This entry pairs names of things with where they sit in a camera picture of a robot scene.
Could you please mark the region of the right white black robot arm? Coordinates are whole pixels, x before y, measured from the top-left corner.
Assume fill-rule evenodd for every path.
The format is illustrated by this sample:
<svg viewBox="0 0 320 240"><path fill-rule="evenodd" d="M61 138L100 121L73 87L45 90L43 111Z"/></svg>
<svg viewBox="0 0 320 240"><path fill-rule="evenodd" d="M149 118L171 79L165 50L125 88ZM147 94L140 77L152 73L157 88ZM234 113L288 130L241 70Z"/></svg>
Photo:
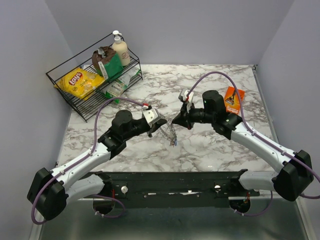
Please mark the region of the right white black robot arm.
<svg viewBox="0 0 320 240"><path fill-rule="evenodd" d="M248 148L267 162L272 171L245 170L230 183L230 191L241 196L247 190L275 191L287 201L295 201L313 181L310 155L304 150L280 146L260 134L237 114L226 111L224 98L216 90L202 94L203 107L193 104L193 93L183 89L179 94L182 107L173 124L192 129L195 123L210 124L214 131Z"/></svg>

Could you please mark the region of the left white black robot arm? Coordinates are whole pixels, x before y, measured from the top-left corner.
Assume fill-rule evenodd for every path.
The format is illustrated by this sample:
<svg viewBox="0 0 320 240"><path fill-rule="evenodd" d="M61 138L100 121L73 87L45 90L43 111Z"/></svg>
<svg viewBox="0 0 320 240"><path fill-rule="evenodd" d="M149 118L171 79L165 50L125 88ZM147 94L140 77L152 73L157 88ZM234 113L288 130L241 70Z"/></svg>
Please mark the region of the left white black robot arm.
<svg viewBox="0 0 320 240"><path fill-rule="evenodd" d="M43 167L35 173L27 193L32 204L32 221L42 225L56 218L68 203L83 197L107 197L111 185L95 173L89 177L85 175L120 154L131 138L142 134L151 137L166 123L155 108L143 110L139 119L134 119L129 110L118 111L111 127L100 137L96 136L87 151L63 166L52 170Z"/></svg>

